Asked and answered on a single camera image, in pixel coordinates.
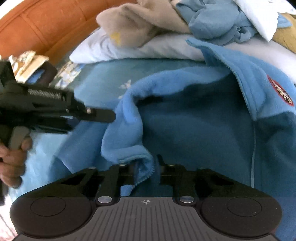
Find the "person's left hand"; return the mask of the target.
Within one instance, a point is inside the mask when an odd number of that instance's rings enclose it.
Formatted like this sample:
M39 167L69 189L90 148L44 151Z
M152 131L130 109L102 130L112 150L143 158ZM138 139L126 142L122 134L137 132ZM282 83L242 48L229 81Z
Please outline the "person's left hand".
M32 138L26 136L18 150L10 150L1 143L1 180L11 188L19 188L26 170L28 151L32 148Z

